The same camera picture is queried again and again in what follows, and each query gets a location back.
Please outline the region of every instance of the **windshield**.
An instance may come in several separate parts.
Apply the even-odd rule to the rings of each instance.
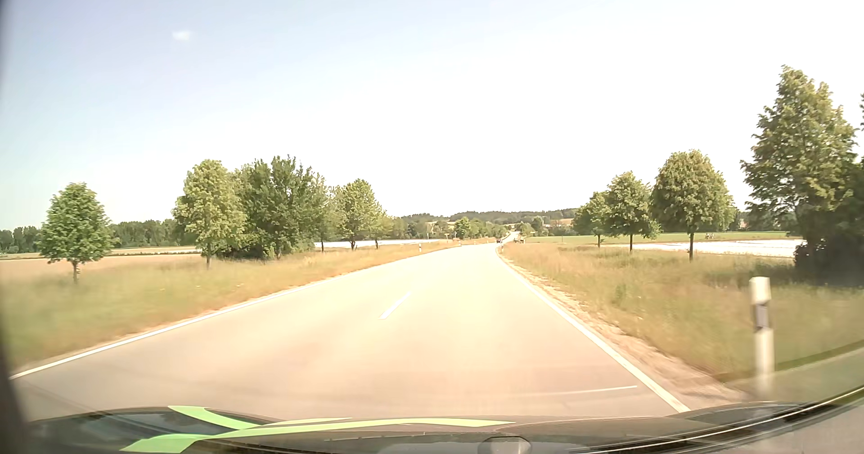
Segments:
[[[3,11],[31,436],[527,454],[864,386],[860,0]]]

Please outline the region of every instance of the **road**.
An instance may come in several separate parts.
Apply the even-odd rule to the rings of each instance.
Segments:
[[[29,418],[145,405],[284,419],[675,413],[495,244],[355,272],[14,385]]]

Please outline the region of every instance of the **grass verge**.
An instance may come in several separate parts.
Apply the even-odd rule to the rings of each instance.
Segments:
[[[778,365],[843,351],[864,340],[864,289],[796,280],[792,261],[537,244],[504,256],[551,279],[581,307],[669,355],[723,380],[752,369],[748,281],[772,280]]]
[[[629,243],[629,236],[602,236],[604,244]],[[735,241],[739,239],[786,239],[785,231],[728,231],[725,233],[715,233],[714,238],[705,238],[705,233],[696,234],[693,237],[694,241]],[[528,243],[566,243],[568,245],[596,245],[596,236],[532,236],[526,240]],[[661,233],[654,239],[642,238],[634,236],[633,243],[675,243],[681,241],[690,241],[689,235],[686,233]]]
[[[424,243],[423,253],[453,245]],[[7,353],[12,368],[18,369],[160,324],[417,254],[416,245],[389,245],[378,250],[298,253],[267,263],[213,261],[209,271],[196,256],[123,257],[114,259],[122,264],[85,270],[78,286],[71,274],[28,272],[10,277],[4,273],[0,305]]]

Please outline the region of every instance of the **white lane marking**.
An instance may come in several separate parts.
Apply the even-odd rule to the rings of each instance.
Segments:
[[[378,319],[386,319],[387,316],[390,316],[396,310],[396,307],[399,307],[399,305],[401,305],[402,303],[405,302],[405,299],[408,298],[409,295],[411,295],[411,292],[408,292],[405,295],[403,295],[402,298],[400,298],[399,300],[394,302],[393,305],[391,305],[388,310],[385,310],[383,312],[383,314],[378,317]]]
[[[597,392],[613,392],[615,390],[629,390],[631,388],[638,388],[636,385],[629,385],[627,387],[611,387],[611,388],[596,388],[594,390],[574,390],[573,392],[549,392],[549,393],[524,393],[524,397],[551,397],[555,395],[576,395],[578,393],[597,393]]]
[[[454,249],[455,248],[452,248],[452,247],[442,248],[441,250],[435,250],[435,252],[442,252],[444,250],[454,250]],[[161,328],[161,329],[157,329],[155,331],[150,331],[149,333],[144,333],[144,334],[139,335],[139,336],[131,337],[129,339],[124,339],[123,341],[112,342],[111,344],[105,344],[101,348],[90,349],[89,351],[85,351],[83,353],[78,353],[77,355],[70,356],[69,358],[63,358],[62,360],[52,361],[52,362],[50,362],[48,364],[44,364],[40,367],[28,369],[28,370],[22,371],[20,373],[15,373],[15,374],[11,375],[9,377],[9,379],[15,380],[16,378],[21,378],[22,376],[24,376],[26,374],[36,373],[37,371],[49,369],[51,367],[55,367],[55,366],[61,365],[63,363],[68,363],[72,360],[78,360],[78,359],[84,358],[86,356],[95,355],[96,353],[100,353],[100,352],[108,350],[108,349],[116,348],[117,346],[123,346],[124,344],[129,344],[130,342],[139,341],[139,340],[142,340],[146,337],[155,336],[157,334],[161,334],[163,332],[167,332],[167,331],[172,330],[172,329],[181,328],[183,326],[188,326],[189,324],[199,323],[200,321],[203,321],[205,319],[209,319],[209,318],[215,317],[215,316],[221,316],[222,314],[226,314],[226,313],[231,312],[233,310],[243,309],[243,307],[249,307],[250,305],[259,304],[259,303],[262,303],[262,302],[265,302],[265,301],[268,301],[268,300],[271,300],[271,299],[274,299],[277,297],[286,296],[287,294],[293,294],[294,292],[299,292],[299,291],[302,291],[304,289],[311,289],[312,287],[317,287],[318,285],[323,285],[324,283],[330,283],[330,282],[334,282],[336,280],[341,280],[341,279],[345,279],[347,277],[359,275],[361,273],[369,272],[370,270],[374,270],[376,268],[385,267],[388,265],[393,265],[393,264],[400,263],[403,261],[410,261],[410,260],[419,259],[421,257],[428,256],[430,253],[434,253],[434,252],[425,253],[423,255],[414,255],[413,257],[407,257],[404,259],[400,259],[398,261],[383,263],[381,265],[373,265],[373,266],[370,266],[369,268],[362,268],[360,270],[355,270],[354,272],[348,272],[348,273],[346,273],[344,275],[340,275],[338,277],[330,277],[329,279],[323,279],[319,282],[307,283],[305,285],[301,285],[301,286],[295,287],[293,289],[287,289],[285,291],[275,292],[275,293],[270,294],[270,295],[265,296],[265,297],[260,297],[260,298],[257,298],[255,300],[251,300],[249,302],[244,302],[243,304],[234,305],[232,307],[229,307],[228,309],[217,310],[216,312],[213,312],[211,314],[207,314],[206,316],[195,317],[194,319],[189,319],[188,321],[183,321],[182,323],[174,324],[174,325],[168,326],[166,328]]]
[[[579,332],[582,333],[583,335],[585,335],[587,338],[589,338],[591,340],[591,342],[593,342],[594,344],[599,346],[599,348],[602,349],[607,355],[610,355],[613,360],[618,361],[618,364],[620,364],[622,367],[624,367],[624,369],[629,371],[640,382],[644,383],[644,385],[646,387],[650,388],[651,391],[656,393],[657,396],[660,397],[661,399],[663,399],[666,403],[668,403],[669,406],[671,406],[672,408],[674,408],[678,412],[689,412],[689,410],[690,410],[689,407],[686,406],[685,404],[683,404],[679,399],[675,398],[675,396],[672,393],[669,393],[665,388],[660,386],[657,382],[654,382],[654,380],[652,380],[650,376],[643,373],[642,370],[636,368],[636,366],[633,365],[633,363],[631,363],[626,358],[621,356],[621,354],[618,351],[615,351],[614,349],[612,349],[611,346],[609,346],[605,341],[600,339],[594,332],[592,332],[590,329],[585,327],[582,323],[577,321],[573,316],[570,316],[569,314],[567,314],[567,312],[564,312],[560,307],[553,304],[552,301],[550,301],[548,298],[546,298],[545,294],[540,293],[537,289],[534,288],[533,285],[528,283],[527,280],[525,280],[521,275],[519,275],[515,270],[513,270],[508,264],[506,264],[504,259],[502,259],[497,253],[495,253],[495,255],[499,257],[499,260],[501,262],[501,266],[506,268],[507,272],[512,273],[513,277],[515,277],[516,280],[518,280],[520,283],[522,283],[525,287],[528,287],[528,290],[533,292],[534,295],[537,296],[540,300],[544,301],[544,303],[546,305],[550,306],[555,312],[558,313],[559,316],[563,317],[565,321],[570,323],[570,325],[577,328],[579,330]]]

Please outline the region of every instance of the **cloud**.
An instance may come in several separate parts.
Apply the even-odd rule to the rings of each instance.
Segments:
[[[174,40],[179,40],[180,42],[186,42],[189,39],[192,39],[192,31],[191,30],[175,30],[171,33],[171,37]]]

